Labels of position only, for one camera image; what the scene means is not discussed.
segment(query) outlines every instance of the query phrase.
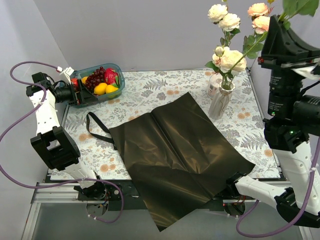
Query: apron strap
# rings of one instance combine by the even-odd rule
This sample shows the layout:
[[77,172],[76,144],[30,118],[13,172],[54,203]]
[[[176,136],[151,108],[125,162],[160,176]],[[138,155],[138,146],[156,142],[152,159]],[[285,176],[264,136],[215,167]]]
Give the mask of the apron strap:
[[93,113],[93,112],[88,112],[86,115],[86,129],[87,131],[94,136],[97,139],[100,139],[102,141],[108,142],[113,144],[114,150],[117,150],[117,147],[115,145],[115,141],[112,139],[112,137],[106,137],[106,136],[101,136],[95,133],[90,132],[90,117],[98,124],[98,126],[107,134],[110,134],[109,129],[102,123],[102,121]]

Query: flower bud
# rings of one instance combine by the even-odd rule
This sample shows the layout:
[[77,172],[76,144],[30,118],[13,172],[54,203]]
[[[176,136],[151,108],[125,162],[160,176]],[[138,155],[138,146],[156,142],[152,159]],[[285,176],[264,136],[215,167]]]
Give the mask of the flower bud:
[[218,56],[218,57],[222,57],[222,55],[225,53],[225,50],[222,46],[217,46],[216,49],[215,49],[215,54]]

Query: yellow lemon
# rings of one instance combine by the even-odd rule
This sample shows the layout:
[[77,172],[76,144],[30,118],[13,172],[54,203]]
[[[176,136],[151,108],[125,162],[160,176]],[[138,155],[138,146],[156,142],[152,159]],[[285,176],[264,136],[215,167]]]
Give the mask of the yellow lemon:
[[84,76],[84,77],[81,79],[81,81],[82,81],[82,83],[83,83],[83,84],[85,84],[85,83],[86,83],[87,78],[88,78],[87,76]]
[[115,86],[112,86],[112,85],[107,85],[105,87],[105,93],[106,94],[110,94],[110,93],[113,93],[115,91],[117,91],[119,88],[115,87]]
[[102,82],[100,83],[98,86],[96,86],[94,88],[94,94],[97,94],[97,95],[103,95],[106,93],[106,86],[107,84]]

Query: teal plastic basket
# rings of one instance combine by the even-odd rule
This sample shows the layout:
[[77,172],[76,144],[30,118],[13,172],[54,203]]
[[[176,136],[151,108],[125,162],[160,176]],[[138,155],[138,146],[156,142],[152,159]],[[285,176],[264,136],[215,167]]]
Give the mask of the teal plastic basket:
[[[98,98],[98,102],[90,103],[90,105],[96,104],[96,103],[101,103],[101,102],[108,101],[108,100],[119,97],[122,94],[122,90],[125,88],[125,85],[126,85],[125,78],[124,78],[124,75],[123,75],[120,67],[116,64],[113,64],[113,63],[106,63],[106,64],[102,64],[102,65],[89,67],[89,68],[86,68],[83,70],[75,71],[71,75],[70,78],[82,79],[83,77],[89,77],[90,74],[92,74],[96,69],[99,69],[100,67],[103,67],[104,69],[112,68],[118,73],[119,89],[117,91],[114,91],[111,93],[106,93],[106,94],[103,94],[100,96],[96,96]],[[83,108],[83,107],[87,107],[87,106],[88,106],[88,104],[80,104],[80,105],[76,105],[75,107]]]

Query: white rose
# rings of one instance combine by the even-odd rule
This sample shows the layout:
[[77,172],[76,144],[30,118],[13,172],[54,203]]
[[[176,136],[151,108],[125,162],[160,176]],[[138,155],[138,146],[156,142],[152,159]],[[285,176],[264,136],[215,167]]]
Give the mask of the white rose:
[[214,50],[215,51],[215,54],[218,56],[218,57],[222,57],[222,55],[224,54],[225,50],[222,46],[217,46],[216,49]]
[[[242,58],[243,54],[238,50],[224,51],[223,56],[220,58],[220,70],[224,73],[228,72],[236,62]],[[235,76],[246,70],[247,61],[245,58],[232,69],[231,73]]]
[[238,17],[237,14],[228,13],[219,22],[218,26],[226,32],[231,32],[233,29],[240,27],[240,17]]
[[[230,48],[229,48],[228,46],[225,46],[225,47],[218,46],[217,48],[221,48],[223,54],[224,54],[226,51],[230,51]],[[213,54],[213,56],[212,56],[212,62],[213,62],[213,64],[214,64],[216,67],[220,68],[220,66],[221,66],[221,56],[218,56],[218,55],[217,55],[217,52],[215,52],[215,54]]]
[[215,4],[209,9],[208,17],[211,22],[219,22],[228,13],[226,5]]

